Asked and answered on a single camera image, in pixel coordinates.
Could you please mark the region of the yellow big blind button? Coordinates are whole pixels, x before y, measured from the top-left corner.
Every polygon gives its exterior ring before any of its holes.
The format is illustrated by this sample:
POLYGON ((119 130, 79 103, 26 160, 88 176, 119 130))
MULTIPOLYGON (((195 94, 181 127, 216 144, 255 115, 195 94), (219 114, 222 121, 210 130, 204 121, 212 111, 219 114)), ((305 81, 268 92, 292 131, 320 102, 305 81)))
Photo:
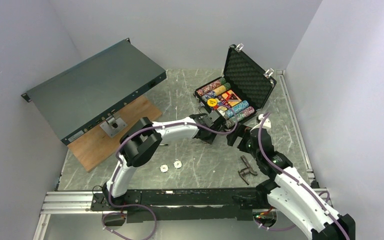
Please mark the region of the yellow big blind button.
POLYGON ((215 106, 218 105, 218 101, 217 101, 217 99, 215 99, 215 98, 210 98, 210 99, 208 99, 206 103, 207 103, 207 105, 208 105, 209 107, 215 107, 215 106))

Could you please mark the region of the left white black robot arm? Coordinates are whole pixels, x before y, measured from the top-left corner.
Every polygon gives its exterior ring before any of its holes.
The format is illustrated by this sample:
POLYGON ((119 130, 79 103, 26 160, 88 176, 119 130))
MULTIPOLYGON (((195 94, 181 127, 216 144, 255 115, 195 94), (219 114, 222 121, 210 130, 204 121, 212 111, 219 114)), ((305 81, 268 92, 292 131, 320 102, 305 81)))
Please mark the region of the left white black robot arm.
POLYGON ((141 118, 120 139, 120 146, 115 152, 117 165, 102 187, 104 204, 111 210, 123 205, 136 170, 151 160, 160 145, 183 139, 210 143, 217 134, 224 134, 225 123, 226 119, 216 110, 166 122, 141 118))

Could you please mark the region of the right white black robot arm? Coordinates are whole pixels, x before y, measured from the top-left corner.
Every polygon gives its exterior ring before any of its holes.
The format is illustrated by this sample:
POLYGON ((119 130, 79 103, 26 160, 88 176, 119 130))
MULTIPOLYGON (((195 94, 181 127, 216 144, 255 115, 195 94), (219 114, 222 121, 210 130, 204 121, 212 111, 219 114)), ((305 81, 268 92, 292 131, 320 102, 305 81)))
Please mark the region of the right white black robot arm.
POLYGON ((356 222, 325 202, 301 177, 292 162, 275 150, 265 128, 241 125, 227 135, 227 144, 250 154, 268 180, 256 187, 255 200, 262 207, 283 213, 309 240, 354 240, 356 222))

